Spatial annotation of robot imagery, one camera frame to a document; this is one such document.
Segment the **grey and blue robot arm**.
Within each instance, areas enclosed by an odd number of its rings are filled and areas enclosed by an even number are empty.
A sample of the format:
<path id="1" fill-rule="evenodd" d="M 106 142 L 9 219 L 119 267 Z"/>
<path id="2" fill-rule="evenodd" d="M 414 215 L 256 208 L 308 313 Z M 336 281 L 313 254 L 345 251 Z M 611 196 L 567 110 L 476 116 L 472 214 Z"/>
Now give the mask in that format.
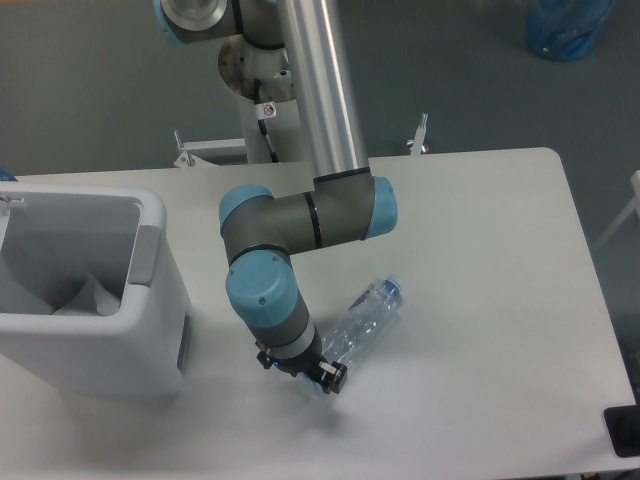
<path id="1" fill-rule="evenodd" d="M 347 367 L 328 360 L 299 290 L 294 255 L 391 232 L 398 221 L 388 179 L 371 173 L 361 137 L 337 5 L 333 1 L 158 1 L 172 42 L 240 34 L 263 51 L 284 49 L 311 150 L 311 191 L 275 197 L 243 185 L 219 205 L 229 271 L 226 293 L 252 332 L 258 361 L 339 393 Z"/>

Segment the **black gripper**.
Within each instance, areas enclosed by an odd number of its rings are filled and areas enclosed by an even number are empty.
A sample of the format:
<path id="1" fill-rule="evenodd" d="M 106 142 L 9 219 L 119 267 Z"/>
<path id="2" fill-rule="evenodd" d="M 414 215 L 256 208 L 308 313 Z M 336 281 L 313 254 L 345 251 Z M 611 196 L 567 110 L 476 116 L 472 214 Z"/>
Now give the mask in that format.
<path id="1" fill-rule="evenodd" d="M 277 358 L 272 350 L 257 344 L 256 358 L 264 369 L 272 367 L 297 376 L 303 374 L 311 391 L 316 394 L 339 394 L 347 380 L 347 367 L 339 362 L 331 364 L 322 361 L 322 347 L 311 344 L 302 353 L 291 358 Z"/>

